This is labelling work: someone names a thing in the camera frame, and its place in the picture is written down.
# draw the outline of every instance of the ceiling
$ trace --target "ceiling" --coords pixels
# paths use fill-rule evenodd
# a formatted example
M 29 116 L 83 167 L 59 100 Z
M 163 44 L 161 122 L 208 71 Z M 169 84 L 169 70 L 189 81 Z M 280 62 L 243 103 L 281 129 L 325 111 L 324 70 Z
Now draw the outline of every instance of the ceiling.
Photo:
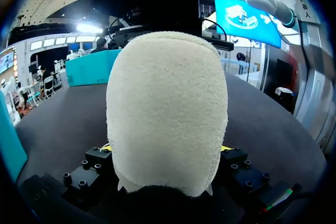
M 78 0 L 51 14 L 48 18 L 64 18 L 86 23 L 109 25 L 109 16 L 101 14 L 91 7 L 91 0 Z

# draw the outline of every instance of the ceiling light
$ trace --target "ceiling light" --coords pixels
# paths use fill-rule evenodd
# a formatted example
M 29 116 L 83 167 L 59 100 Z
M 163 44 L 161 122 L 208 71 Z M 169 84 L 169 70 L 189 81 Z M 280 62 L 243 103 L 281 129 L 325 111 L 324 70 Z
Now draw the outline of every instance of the ceiling light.
M 83 33 L 92 33 L 92 34 L 101 34 L 103 32 L 103 29 L 86 25 L 86 24 L 80 24 L 77 26 L 77 30 L 83 32 Z

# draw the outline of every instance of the chair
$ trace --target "chair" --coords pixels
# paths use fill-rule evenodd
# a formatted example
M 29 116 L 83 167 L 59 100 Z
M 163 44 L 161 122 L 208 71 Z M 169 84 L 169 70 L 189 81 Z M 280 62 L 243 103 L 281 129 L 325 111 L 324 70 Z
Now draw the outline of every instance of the chair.
M 35 93 L 35 85 L 30 85 L 27 87 L 28 102 L 31 106 L 37 106 L 37 99 Z
M 50 89 L 46 89 L 46 83 L 51 82 L 51 88 Z M 52 91 L 52 94 L 55 94 L 54 91 L 54 76 L 49 76 L 44 80 L 44 95 L 46 96 L 46 98 L 49 98 L 48 92 Z

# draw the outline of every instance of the black bolt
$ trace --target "black bolt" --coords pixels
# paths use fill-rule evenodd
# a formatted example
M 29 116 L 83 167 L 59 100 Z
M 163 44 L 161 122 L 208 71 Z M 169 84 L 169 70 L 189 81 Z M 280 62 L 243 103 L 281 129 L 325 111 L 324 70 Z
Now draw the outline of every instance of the black bolt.
M 47 194 L 48 191 L 49 191 L 48 187 L 45 187 L 45 188 L 42 189 L 42 192 L 44 192 L 45 194 Z
M 89 186 L 88 186 L 88 183 L 86 183 L 85 180 L 80 180 L 80 181 L 78 182 L 78 186 L 79 186 L 79 188 L 80 188 L 81 190 L 83 190 L 83 189 L 89 187 Z
M 263 180 L 267 181 L 269 180 L 269 173 L 263 173 Z
M 72 183 L 72 178 L 71 178 L 70 173 L 63 174 L 63 182 L 65 185 L 70 185 Z
M 250 165 L 251 165 L 251 161 L 250 160 L 245 160 L 244 163 L 245 163 L 245 165 L 246 165 L 247 168 L 249 168 Z
M 245 186 L 247 187 L 253 187 L 253 183 L 251 181 L 246 181 Z
M 87 160 L 83 160 L 82 161 L 82 166 L 83 166 L 84 170 L 90 169 L 90 164 L 89 164 L 89 162 Z
M 95 165 L 94 165 L 94 168 L 96 169 L 96 172 L 97 172 L 98 174 L 101 173 L 101 164 L 95 164 Z

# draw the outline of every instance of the monitor screen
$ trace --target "monitor screen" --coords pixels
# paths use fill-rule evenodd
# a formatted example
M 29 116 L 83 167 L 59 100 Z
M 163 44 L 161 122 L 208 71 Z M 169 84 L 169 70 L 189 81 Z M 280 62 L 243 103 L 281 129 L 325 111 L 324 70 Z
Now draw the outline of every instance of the monitor screen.
M 89 50 L 93 48 L 92 42 L 83 42 L 83 49 L 84 50 Z
M 255 9 L 243 0 L 215 0 L 217 23 L 227 35 L 253 39 L 281 47 L 277 25 L 264 11 Z M 223 31 L 217 26 L 217 32 Z
M 68 46 L 69 46 L 69 50 L 72 50 L 72 51 L 78 51 L 79 50 L 79 42 L 68 44 Z
M 32 72 L 34 72 L 34 71 L 37 71 L 37 64 L 35 63 L 35 64 L 31 64 L 29 67 L 28 67 L 28 69 L 29 69 L 29 73 L 32 73 Z
M 0 73 L 12 67 L 13 63 L 14 63 L 14 52 L 13 51 L 3 56 L 0 56 Z

